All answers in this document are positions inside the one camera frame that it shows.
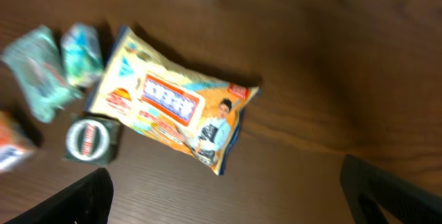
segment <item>white circle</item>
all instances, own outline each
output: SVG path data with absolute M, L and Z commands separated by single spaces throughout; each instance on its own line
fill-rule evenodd
M 100 139 L 97 149 L 92 153 L 91 156 L 85 156 L 80 153 L 78 149 L 78 134 L 79 132 L 86 127 L 86 125 L 91 124 L 97 127 Z M 70 153 L 83 161 L 91 161 L 97 159 L 108 150 L 110 144 L 109 133 L 106 127 L 96 121 L 96 120 L 80 120 L 74 123 L 68 130 L 68 134 L 66 135 L 66 148 L 70 151 Z

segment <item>black hair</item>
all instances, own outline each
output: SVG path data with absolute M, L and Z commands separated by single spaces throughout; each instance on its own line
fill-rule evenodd
M 225 104 L 227 107 L 229 107 L 229 111 L 232 110 L 232 101 L 230 101 L 229 99 L 225 98 L 222 99 L 220 105 Z

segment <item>wood grain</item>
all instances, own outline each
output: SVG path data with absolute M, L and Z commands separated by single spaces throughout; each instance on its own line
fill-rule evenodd
M 129 129 L 108 169 L 109 223 L 351 223 L 338 183 L 356 154 L 442 196 L 442 0 L 0 0 L 0 46 L 46 24 L 128 24 L 175 62 L 260 84 L 226 175 Z M 29 115 L 1 67 L 4 109 Z M 0 175 L 6 221 L 94 169 L 61 160 L 69 118 L 32 121 L 42 150 Z

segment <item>black object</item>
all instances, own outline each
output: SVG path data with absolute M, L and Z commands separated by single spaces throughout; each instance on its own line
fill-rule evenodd
M 442 199 L 351 155 L 340 184 L 356 224 L 388 224 L 381 205 L 404 224 L 442 223 Z
M 107 223 L 112 198 L 111 176 L 101 168 L 7 223 Z

